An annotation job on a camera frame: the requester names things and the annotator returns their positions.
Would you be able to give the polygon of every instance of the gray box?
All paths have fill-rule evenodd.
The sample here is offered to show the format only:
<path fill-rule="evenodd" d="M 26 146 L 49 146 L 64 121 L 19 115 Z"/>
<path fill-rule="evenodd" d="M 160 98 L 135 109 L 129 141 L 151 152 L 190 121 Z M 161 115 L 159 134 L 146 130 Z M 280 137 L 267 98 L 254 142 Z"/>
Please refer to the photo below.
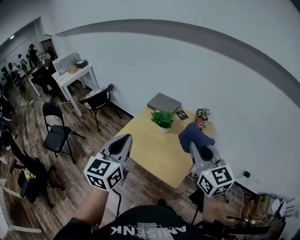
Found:
<path fill-rule="evenodd" d="M 147 106 L 157 112 L 165 111 L 174 113 L 178 108 L 180 108 L 181 102 L 159 92 L 149 101 Z"/>
<path fill-rule="evenodd" d="M 87 60 L 78 60 L 78 62 L 75 63 L 75 67 L 82 69 L 88 65 Z"/>

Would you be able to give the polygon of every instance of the pink flower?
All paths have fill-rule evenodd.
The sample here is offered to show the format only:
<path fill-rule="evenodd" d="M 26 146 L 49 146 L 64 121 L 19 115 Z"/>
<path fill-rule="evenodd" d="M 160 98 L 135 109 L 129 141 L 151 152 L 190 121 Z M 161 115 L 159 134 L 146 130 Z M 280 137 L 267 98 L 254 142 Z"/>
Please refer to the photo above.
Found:
<path fill-rule="evenodd" d="M 198 119 L 198 125 L 199 125 L 199 127 L 203 127 L 204 126 L 204 124 L 205 124 L 205 121 L 203 121 L 203 120 L 201 120 L 200 118 Z"/>

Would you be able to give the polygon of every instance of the green plant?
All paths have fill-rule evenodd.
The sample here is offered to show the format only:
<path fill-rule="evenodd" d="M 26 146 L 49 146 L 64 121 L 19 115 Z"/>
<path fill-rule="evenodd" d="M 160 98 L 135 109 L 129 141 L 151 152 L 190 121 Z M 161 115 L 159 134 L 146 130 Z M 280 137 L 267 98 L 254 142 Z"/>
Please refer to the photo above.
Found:
<path fill-rule="evenodd" d="M 155 122 L 161 128 L 171 128 L 174 121 L 172 119 L 173 114 L 171 112 L 152 112 L 151 115 L 151 121 Z"/>

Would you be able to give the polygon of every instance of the potted plant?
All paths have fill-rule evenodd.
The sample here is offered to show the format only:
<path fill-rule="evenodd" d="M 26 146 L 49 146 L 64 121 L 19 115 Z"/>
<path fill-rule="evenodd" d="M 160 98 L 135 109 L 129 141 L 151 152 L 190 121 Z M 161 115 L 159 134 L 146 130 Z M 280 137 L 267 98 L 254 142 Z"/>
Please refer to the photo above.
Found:
<path fill-rule="evenodd" d="M 152 112 L 151 115 L 152 115 L 151 121 L 157 124 L 159 130 L 162 133 L 167 133 L 170 130 L 172 123 L 174 121 L 172 119 L 173 114 L 171 112 L 164 112 L 164 111 Z"/>
<path fill-rule="evenodd" d="M 199 108 L 196 111 L 195 123 L 201 131 L 206 128 L 205 123 L 208 121 L 209 114 L 209 109 L 206 108 Z"/>

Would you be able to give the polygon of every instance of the small book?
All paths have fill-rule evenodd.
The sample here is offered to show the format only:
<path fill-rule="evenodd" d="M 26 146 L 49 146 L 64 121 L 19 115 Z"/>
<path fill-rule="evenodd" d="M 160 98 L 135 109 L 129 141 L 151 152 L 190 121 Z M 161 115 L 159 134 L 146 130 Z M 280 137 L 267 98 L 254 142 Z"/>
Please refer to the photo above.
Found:
<path fill-rule="evenodd" d="M 187 114 L 186 114 L 183 110 L 177 111 L 177 112 L 175 112 L 175 114 L 176 114 L 176 116 L 178 117 L 178 119 L 179 119 L 180 121 L 183 121 L 183 120 L 185 120 L 185 119 L 188 119 Z"/>

